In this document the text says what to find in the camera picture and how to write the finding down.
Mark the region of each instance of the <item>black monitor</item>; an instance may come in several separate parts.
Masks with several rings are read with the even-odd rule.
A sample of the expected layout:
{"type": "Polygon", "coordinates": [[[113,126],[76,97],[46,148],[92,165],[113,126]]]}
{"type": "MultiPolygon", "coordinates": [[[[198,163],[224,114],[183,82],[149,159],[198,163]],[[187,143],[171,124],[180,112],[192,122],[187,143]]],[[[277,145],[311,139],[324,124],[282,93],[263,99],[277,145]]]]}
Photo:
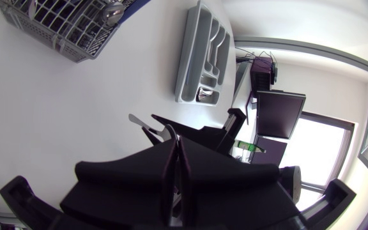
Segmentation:
{"type": "Polygon", "coordinates": [[[306,95],[283,91],[258,91],[256,134],[290,139],[302,113],[306,95]]]}
{"type": "Polygon", "coordinates": [[[287,143],[257,136],[255,144],[266,151],[264,153],[253,153],[251,164],[274,164],[279,167],[287,143]]]}

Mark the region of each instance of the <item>white table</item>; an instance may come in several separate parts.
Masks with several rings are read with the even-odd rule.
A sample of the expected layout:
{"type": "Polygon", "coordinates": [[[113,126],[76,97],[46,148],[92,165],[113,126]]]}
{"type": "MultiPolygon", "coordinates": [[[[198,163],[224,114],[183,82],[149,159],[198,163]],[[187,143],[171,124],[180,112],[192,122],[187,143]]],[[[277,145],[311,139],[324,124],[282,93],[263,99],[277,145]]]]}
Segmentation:
{"type": "MultiPolygon", "coordinates": [[[[221,1],[205,3],[232,35],[221,1]]],[[[233,99],[233,42],[218,105],[174,101],[187,10],[196,4],[152,0],[96,60],[79,64],[9,25],[0,12],[0,188],[22,175],[38,197],[59,207],[77,181],[77,162],[115,160],[151,146],[129,113],[160,129],[150,114],[194,128],[221,127],[233,99]]],[[[9,211],[1,196],[0,211],[9,211]]]]}

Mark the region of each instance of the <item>cutlery basket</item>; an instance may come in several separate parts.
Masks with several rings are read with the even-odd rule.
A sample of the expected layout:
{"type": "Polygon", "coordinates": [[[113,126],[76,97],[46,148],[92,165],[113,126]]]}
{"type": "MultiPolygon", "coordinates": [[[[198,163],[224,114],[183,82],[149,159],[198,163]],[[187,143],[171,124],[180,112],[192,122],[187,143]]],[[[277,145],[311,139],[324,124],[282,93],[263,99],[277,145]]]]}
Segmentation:
{"type": "MultiPolygon", "coordinates": [[[[30,4],[31,0],[0,0],[0,9],[10,24],[76,63],[96,58],[119,27],[104,25],[103,0],[36,0],[33,19],[28,16],[30,4]]],[[[128,17],[129,7],[136,11],[145,3],[124,0],[123,4],[123,17],[128,17]]]]}

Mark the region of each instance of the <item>cutlery tray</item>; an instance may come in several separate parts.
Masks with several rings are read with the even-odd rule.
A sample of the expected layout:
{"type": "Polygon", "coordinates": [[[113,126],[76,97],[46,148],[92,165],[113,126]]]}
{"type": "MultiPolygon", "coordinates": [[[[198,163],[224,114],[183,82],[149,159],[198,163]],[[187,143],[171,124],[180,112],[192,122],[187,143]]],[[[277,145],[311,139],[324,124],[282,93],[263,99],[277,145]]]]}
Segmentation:
{"type": "Polygon", "coordinates": [[[176,83],[176,101],[216,105],[225,77],[230,35],[201,1],[189,9],[176,83]],[[209,91],[205,97],[200,91],[209,91]]]}

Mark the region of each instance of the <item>white wall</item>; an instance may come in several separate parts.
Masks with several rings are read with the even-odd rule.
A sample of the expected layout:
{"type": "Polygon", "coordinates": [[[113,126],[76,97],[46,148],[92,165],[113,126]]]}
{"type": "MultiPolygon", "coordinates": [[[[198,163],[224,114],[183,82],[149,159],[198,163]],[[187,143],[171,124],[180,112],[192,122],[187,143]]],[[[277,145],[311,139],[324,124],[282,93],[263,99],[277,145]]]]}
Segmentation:
{"type": "Polygon", "coordinates": [[[356,123],[353,142],[339,178],[356,197],[331,229],[357,229],[368,213],[368,169],[357,158],[368,113],[368,83],[303,66],[279,64],[275,89],[307,96],[304,111],[356,123]]]}
{"type": "MultiPolygon", "coordinates": [[[[235,36],[311,42],[368,60],[368,0],[222,1],[235,36]]],[[[280,66],[275,88],[306,93],[306,111],[358,123],[351,155],[339,177],[357,196],[332,226],[332,229],[356,229],[368,212],[368,169],[357,159],[367,119],[368,87],[364,83],[339,79],[336,73],[280,66]]]]}
{"type": "Polygon", "coordinates": [[[363,129],[368,110],[367,84],[336,73],[279,63],[273,89],[306,94],[304,111],[343,119],[363,129]]]}
{"type": "Polygon", "coordinates": [[[368,60],[368,0],[222,0],[235,36],[326,45],[368,60]]]}

